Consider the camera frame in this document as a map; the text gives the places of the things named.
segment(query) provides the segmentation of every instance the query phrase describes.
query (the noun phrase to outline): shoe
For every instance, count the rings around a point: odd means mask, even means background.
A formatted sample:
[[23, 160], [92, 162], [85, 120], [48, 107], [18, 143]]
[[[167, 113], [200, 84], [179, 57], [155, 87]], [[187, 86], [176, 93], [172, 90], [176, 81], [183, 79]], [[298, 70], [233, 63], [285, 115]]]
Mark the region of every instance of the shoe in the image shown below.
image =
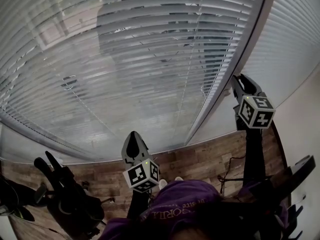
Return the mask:
[[164, 178], [160, 179], [159, 189], [162, 190], [166, 185], [168, 185], [168, 182]]

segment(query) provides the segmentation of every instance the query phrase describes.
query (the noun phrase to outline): black cable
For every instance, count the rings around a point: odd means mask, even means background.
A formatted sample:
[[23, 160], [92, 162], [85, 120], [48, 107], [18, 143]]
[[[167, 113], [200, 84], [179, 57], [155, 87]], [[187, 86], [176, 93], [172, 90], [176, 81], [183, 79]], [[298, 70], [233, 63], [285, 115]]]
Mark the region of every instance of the black cable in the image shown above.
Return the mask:
[[229, 181], [229, 179], [228, 180], [225, 180], [225, 179], [226, 179], [226, 177], [227, 177], [227, 175], [228, 175], [228, 173], [230, 172], [230, 169], [231, 169], [231, 160], [232, 159], [243, 159], [245, 157], [246, 157], [246, 155], [241, 156], [241, 157], [235, 157], [235, 156], [231, 157], [229, 159], [229, 166], [228, 166], [228, 169], [226, 170], [226, 172], [224, 174], [224, 177], [221, 177], [220, 175], [218, 175], [217, 178], [221, 182], [220, 195], [222, 195], [223, 197], [225, 196], [225, 182]]
[[54, 232], [54, 233], [59, 234], [59, 235], [62, 236], [64, 239], [66, 239], [66, 237], [65, 237], [63, 234], [61, 234], [60, 232], [58, 232], [58, 231], [56, 231], [56, 230], [54, 230], [54, 229], [52, 229], [52, 228], [45, 227], [45, 226], [41, 226], [41, 225], [38, 225], [38, 224], [35, 224], [35, 223], [31, 223], [31, 222], [28, 221], [28, 220], [24, 220], [24, 221], [25, 221], [25, 222], [28, 222], [28, 223], [31, 224], [31, 225], [38, 226], [38, 227], [43, 228], [43, 229], [46, 229], [46, 230], [50, 230], [50, 231], [52, 231], [52, 232]]

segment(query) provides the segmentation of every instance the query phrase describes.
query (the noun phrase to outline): white shoe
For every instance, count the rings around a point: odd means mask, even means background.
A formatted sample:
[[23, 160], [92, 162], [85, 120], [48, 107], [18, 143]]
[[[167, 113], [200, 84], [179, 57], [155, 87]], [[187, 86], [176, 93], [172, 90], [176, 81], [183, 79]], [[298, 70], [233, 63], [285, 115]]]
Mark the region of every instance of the white shoe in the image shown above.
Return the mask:
[[168, 185], [168, 182], [164, 178], [160, 179], [159, 189], [162, 190], [166, 185]]

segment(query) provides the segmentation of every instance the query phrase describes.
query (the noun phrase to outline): wooden floor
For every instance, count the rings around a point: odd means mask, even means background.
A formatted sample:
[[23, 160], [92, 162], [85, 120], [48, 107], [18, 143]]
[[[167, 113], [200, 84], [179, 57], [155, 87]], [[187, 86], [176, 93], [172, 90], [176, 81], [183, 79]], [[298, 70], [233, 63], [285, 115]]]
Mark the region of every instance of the wooden floor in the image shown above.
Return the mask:
[[[157, 154], [154, 158], [160, 166], [160, 177], [167, 181], [172, 181], [175, 177], [181, 176], [185, 180], [203, 180], [220, 190], [217, 175], [225, 173], [231, 157], [241, 157], [245, 154], [245, 151], [245, 133], [235, 132], [191, 147]], [[284, 168], [281, 150], [271, 128], [263, 133], [263, 151], [267, 175], [275, 174]], [[243, 175], [244, 162], [245, 159], [232, 160], [228, 178], [240, 178]], [[69, 167], [74, 173], [76, 181], [88, 181], [90, 183], [89, 191], [93, 196], [101, 200], [109, 197], [115, 198], [115, 203], [103, 204], [106, 220], [127, 216], [132, 191], [128, 189], [123, 177], [122, 172], [125, 169], [122, 161]], [[49, 185], [40, 171], [31, 165], [3, 161], [2, 173], [8, 179], [33, 189], [36, 189], [41, 182], [46, 182]], [[225, 184], [225, 195], [230, 195], [239, 190], [241, 185], [240, 181], [227, 182]], [[35, 217], [35, 224], [37, 225], [32, 225], [14, 217], [11, 219], [19, 239], [69, 239], [46, 208], [28, 206], [28, 209]], [[56, 230], [63, 236], [46, 228]]]

